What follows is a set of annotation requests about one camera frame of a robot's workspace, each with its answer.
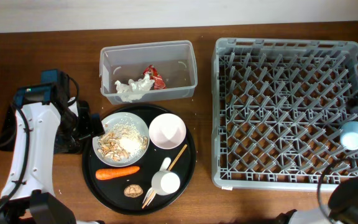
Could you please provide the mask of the light blue cup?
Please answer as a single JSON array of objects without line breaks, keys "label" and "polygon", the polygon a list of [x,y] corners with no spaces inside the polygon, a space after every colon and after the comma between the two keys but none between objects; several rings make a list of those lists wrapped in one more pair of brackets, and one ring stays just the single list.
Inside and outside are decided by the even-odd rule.
[{"label": "light blue cup", "polygon": [[358,121],[349,121],[341,126],[340,143],[347,150],[358,149]]}]

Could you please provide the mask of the white tissue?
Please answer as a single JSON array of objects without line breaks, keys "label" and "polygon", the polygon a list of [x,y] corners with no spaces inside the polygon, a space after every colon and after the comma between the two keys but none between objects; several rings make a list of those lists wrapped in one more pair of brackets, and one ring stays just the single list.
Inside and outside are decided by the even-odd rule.
[{"label": "white tissue", "polygon": [[129,79],[128,84],[121,83],[119,80],[114,84],[122,102],[132,103],[134,100],[140,100],[146,91],[150,91],[154,83],[155,80],[151,79],[150,75],[145,75],[137,81]]}]

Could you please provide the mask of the red snack wrapper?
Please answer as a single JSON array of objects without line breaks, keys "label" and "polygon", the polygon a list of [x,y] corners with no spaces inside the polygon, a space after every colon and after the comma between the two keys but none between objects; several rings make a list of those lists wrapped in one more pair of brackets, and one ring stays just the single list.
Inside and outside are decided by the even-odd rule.
[{"label": "red snack wrapper", "polygon": [[153,65],[149,65],[144,70],[143,75],[144,76],[148,75],[149,79],[154,81],[154,90],[166,89],[166,84],[165,84],[162,76],[159,74],[159,72]]}]

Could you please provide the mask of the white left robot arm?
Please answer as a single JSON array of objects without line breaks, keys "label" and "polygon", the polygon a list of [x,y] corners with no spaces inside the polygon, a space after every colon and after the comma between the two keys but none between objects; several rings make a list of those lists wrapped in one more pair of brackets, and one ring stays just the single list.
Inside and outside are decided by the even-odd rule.
[{"label": "white left robot arm", "polygon": [[61,70],[46,70],[40,84],[14,95],[14,154],[0,196],[0,223],[78,223],[55,196],[53,157],[79,154],[105,132],[88,103],[70,96],[72,82]]}]

